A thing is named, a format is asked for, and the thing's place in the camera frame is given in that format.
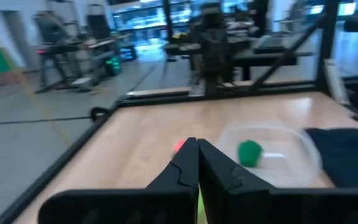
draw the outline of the black cloth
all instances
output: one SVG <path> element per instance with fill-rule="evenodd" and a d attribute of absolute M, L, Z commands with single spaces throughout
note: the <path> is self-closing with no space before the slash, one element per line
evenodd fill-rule
<path fill-rule="evenodd" d="M 336 187 L 358 187 L 358 129 L 307 129 Z"/>

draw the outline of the black metal frame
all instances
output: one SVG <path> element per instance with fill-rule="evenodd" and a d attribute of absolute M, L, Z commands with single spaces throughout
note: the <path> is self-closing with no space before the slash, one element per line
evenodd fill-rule
<path fill-rule="evenodd" d="M 28 205 L 41 193 L 44 188 L 58 175 L 67 163 L 76 155 L 78 151 L 92 138 L 92 136 L 103 126 L 103 124 L 116 112 L 119 108 L 128 106 L 147 106 L 164 103 L 182 103 L 202 100 L 218 100 L 225 98 L 236 98 L 246 96 L 260 96 L 272 94 L 287 94 L 304 91 L 322 91 L 329 95 L 328 84 L 326 79 L 326 71 L 324 69 L 324 59 L 331 57 L 332 42 L 334 38 L 334 29 L 336 24 L 336 14 L 339 0 L 326 1 L 324 18 L 319 20 L 323 30 L 321 47 L 318 60 L 318 69 L 316 70 L 316 80 L 308 82 L 291 82 L 291 83 L 275 83 L 264 84 L 264 80 L 273 74 L 276 69 L 281 66 L 280 63 L 275 64 L 269 70 L 270 75 L 264 75 L 251 86 L 236 86 L 225 88 L 220 95 L 189 97 L 187 91 L 176 93 L 158 93 L 144 96 L 123 96 L 117 100 L 110 109 L 102 111 L 103 115 L 94 114 L 94 125 L 87 130 L 54 164 L 52 164 L 19 198 L 17 198 L 1 215 L 0 223 L 13 222 Z M 167 21 L 169 30 L 172 30 L 172 23 Z M 296 47 L 292 47 L 285 55 L 292 55 Z M 280 59 L 281 63 L 285 63 L 285 57 Z"/>

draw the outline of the gray floor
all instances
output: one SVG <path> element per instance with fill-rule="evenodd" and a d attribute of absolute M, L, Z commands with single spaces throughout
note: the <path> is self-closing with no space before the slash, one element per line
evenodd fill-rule
<path fill-rule="evenodd" d="M 318 34 L 309 45 L 318 51 Z M 335 59 L 342 75 L 358 74 L 358 34 L 337 32 L 334 46 Z M 51 118 L 87 116 L 94 106 L 109 107 L 119 96 L 136 86 L 136 90 L 187 86 L 188 66 L 185 60 L 171 63 L 168 75 L 160 83 L 163 53 L 143 52 L 139 63 L 129 62 L 123 73 L 104 83 L 104 91 L 98 95 L 51 91 L 37 95 L 48 109 Z M 275 78 L 310 79 L 313 77 L 316 57 L 301 58 L 298 66 L 282 67 Z M 262 74 L 267 67 L 252 69 L 253 77 Z M 147 73 L 150 75 L 139 83 Z M 30 75 L 31 84 L 37 86 L 37 74 Z M 0 87 L 0 122 L 45 119 L 44 114 L 26 91 L 17 85 Z M 61 121 L 55 125 L 65 133 L 70 142 L 91 126 L 89 120 Z M 41 173 L 54 162 L 67 145 L 48 123 L 0 125 L 0 213 L 17 198 Z"/>

